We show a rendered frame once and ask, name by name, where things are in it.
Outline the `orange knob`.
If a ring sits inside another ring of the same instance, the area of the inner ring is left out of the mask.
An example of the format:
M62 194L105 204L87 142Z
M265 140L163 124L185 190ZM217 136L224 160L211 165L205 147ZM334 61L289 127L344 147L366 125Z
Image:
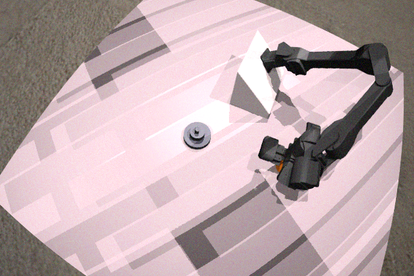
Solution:
M279 166L276 166L276 170L278 171L278 172L280 172L281 171L281 169L282 169L282 167L283 167L283 160L282 161L280 161L280 165Z

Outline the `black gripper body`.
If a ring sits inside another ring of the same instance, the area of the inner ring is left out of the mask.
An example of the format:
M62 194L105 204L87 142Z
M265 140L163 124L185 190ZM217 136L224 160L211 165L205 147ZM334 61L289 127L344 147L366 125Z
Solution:
M294 138L293 143L289 143L288 149L278 148L279 140L275 139L271 136L266 136L263 138L263 142L261 144L261 148L258 154L258 157L262 160L271 162L276 161L280 162L285 158L290 158L295 161L297 157L293 151L293 144L298 139L298 137Z

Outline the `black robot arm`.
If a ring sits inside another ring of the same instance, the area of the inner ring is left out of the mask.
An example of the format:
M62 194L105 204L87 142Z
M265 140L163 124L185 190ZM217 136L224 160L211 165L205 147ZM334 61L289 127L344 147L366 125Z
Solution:
M346 156L361 128L393 92L387 48L383 43L371 43L358 50L310 52L281 42L277 50L266 48L260 58L268 73L273 68L285 66L296 76L305 76L313 68L358 69L375 76L375 82L349 113L322 133L320 125L307 122L306 131L293 144L295 161L284 159L277 175L280 184L293 190L319 187L321 167L325 169Z

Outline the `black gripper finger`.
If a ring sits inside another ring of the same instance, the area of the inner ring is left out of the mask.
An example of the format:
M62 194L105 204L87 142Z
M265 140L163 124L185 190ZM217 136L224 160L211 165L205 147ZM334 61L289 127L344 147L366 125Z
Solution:
M285 146L284 145L281 145L281 144L278 144L278 148L280 148L280 149L283 149ZM276 162L276 161L271 161L271 163L273 163L273 164L275 164L275 165L277 165L277 166L279 166L280 165L280 162Z

